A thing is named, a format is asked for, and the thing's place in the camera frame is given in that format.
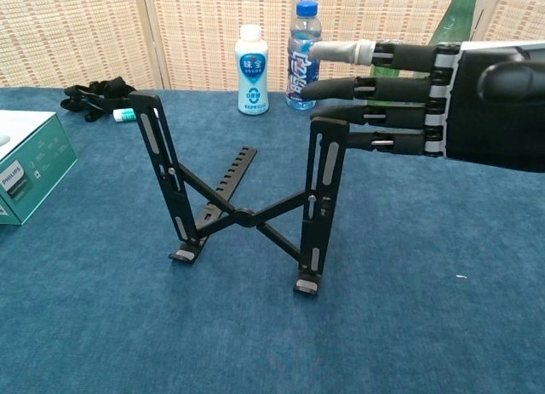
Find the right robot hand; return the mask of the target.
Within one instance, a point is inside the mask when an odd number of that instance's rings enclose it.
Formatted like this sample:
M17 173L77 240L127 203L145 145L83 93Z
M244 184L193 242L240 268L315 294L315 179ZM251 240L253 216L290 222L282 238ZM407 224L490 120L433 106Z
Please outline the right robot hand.
M308 100L342 100L321 117L372 127L351 133L349 147L544 170L543 41L322 41L311 53L411 72L322 80L302 90Z

